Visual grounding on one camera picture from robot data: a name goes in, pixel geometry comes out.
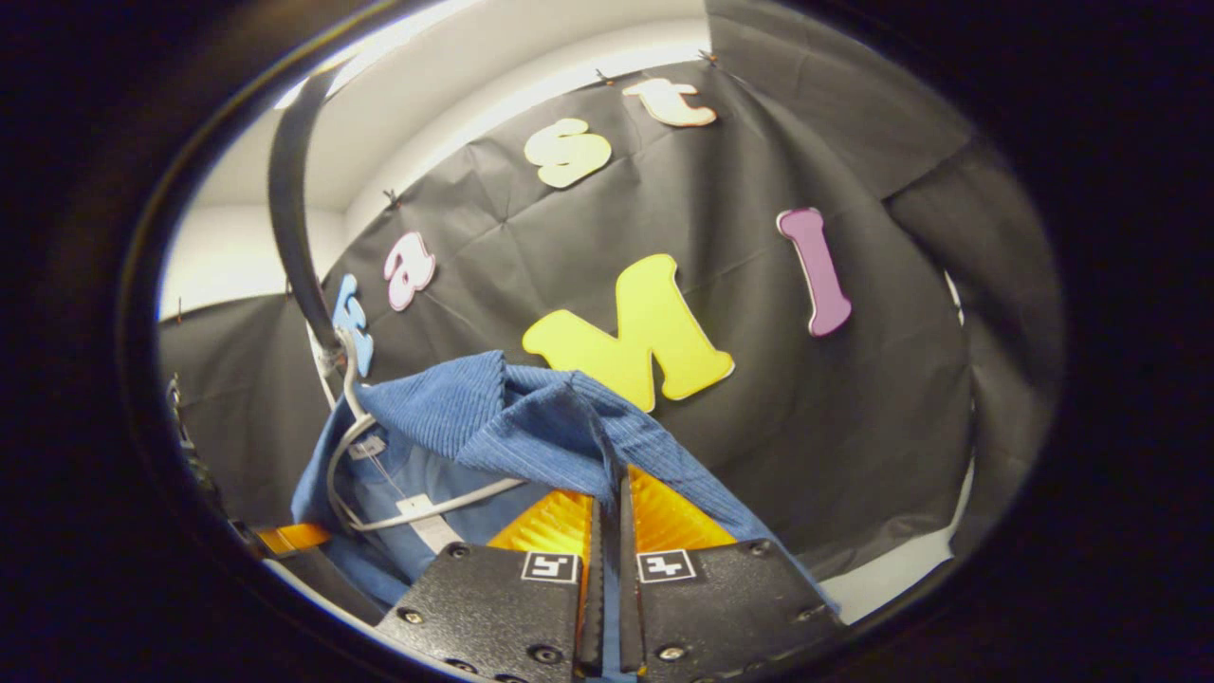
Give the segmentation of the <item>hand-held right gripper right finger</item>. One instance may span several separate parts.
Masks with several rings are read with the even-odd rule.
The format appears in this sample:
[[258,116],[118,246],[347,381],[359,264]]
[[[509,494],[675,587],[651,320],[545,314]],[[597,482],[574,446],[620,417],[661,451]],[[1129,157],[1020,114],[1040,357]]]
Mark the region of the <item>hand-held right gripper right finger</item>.
[[773,540],[737,539],[634,466],[620,547],[620,665],[641,682],[758,682],[844,631]]

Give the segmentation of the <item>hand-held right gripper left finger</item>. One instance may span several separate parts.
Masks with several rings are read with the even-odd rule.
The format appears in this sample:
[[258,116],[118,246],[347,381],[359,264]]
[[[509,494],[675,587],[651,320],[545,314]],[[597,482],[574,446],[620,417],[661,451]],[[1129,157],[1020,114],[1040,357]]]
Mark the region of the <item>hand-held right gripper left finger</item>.
[[408,654],[489,682],[602,672],[601,510],[551,491],[484,545],[450,542],[381,622]]

